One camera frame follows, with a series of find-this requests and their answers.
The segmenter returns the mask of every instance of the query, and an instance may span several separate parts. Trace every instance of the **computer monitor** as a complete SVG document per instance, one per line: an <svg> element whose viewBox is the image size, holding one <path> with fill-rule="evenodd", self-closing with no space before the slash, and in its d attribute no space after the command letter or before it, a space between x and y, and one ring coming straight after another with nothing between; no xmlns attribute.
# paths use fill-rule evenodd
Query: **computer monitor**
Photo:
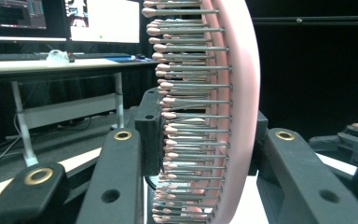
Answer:
<svg viewBox="0 0 358 224"><path fill-rule="evenodd" d="M62 0L0 0L0 41L66 40Z"/></svg>
<svg viewBox="0 0 358 224"><path fill-rule="evenodd" d="M125 0L62 0L72 41L139 43L140 4Z"/></svg>

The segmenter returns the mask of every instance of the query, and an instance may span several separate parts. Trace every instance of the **desk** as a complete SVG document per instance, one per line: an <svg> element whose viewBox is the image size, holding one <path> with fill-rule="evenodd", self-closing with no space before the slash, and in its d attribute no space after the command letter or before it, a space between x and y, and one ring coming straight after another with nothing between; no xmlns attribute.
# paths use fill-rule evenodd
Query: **desk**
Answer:
<svg viewBox="0 0 358 224"><path fill-rule="evenodd" d="M133 60L120 63L107 59L76 60L74 63L54 66L48 64L47 61L0 62L0 82L11 82L21 138L25 148L24 159L27 166L38 163L32 148L29 129L98 114L112 109L117 110L118 128L123 128L121 72L154 68L156 65L156 61L149 60ZM114 94L29 109L22 107L19 82L44 80L46 78L63 79L107 75L116 77L116 93Z"/></svg>

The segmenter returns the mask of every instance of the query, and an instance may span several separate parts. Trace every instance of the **array of pins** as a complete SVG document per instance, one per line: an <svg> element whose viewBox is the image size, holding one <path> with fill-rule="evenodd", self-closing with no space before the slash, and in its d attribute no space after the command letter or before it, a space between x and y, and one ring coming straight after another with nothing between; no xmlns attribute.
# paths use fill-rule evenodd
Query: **array of pins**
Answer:
<svg viewBox="0 0 358 224"><path fill-rule="evenodd" d="M157 223L208 223L218 209L229 160L232 86L229 48L221 41L225 29L209 24L205 15L217 17L219 10L203 8L201 0L145 1L144 7L146 17L198 18L147 25L153 58L161 62L156 76L164 96L161 116L167 120L159 175L164 187L156 190L153 218Z"/></svg>

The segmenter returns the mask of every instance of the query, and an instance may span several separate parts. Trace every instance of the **dark background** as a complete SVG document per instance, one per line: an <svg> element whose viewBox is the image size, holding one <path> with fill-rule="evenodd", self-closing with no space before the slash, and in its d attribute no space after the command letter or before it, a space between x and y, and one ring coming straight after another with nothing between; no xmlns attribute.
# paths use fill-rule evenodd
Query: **dark background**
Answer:
<svg viewBox="0 0 358 224"><path fill-rule="evenodd" d="M341 131L358 122L358 23L335 22L337 16L358 16L358 1L248 0L261 63L260 110L269 127L291 129L308 140ZM274 22L285 17L329 17L331 22ZM151 56L141 17L140 44L75 44L84 52L126 52ZM44 44L0 43L0 53L49 51ZM24 83L25 108L91 97L114 91L112 77ZM123 74L125 107L138 105L145 90L157 86L153 71ZM9 83L0 83L0 142L17 134Z"/></svg>

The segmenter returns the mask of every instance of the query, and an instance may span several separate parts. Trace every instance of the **desk leg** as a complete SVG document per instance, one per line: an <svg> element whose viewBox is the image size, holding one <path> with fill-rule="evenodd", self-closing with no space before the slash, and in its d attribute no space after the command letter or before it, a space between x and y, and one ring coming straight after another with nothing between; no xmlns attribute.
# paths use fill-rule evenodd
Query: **desk leg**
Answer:
<svg viewBox="0 0 358 224"><path fill-rule="evenodd" d="M32 149L31 136L28 130L27 122L25 120L24 109L22 108L19 83L17 81L12 81L11 88L13 90L13 96L16 102L16 109L17 109L16 113L17 113L17 118L19 119L22 142L24 143L24 148L25 148L24 150L25 163L27 164L27 166L31 166L37 164L38 161L36 155L34 154L34 150Z"/></svg>
<svg viewBox="0 0 358 224"><path fill-rule="evenodd" d="M117 127L124 128L124 105L123 105L123 87L121 83L121 73L115 73L115 77L116 77Z"/></svg>

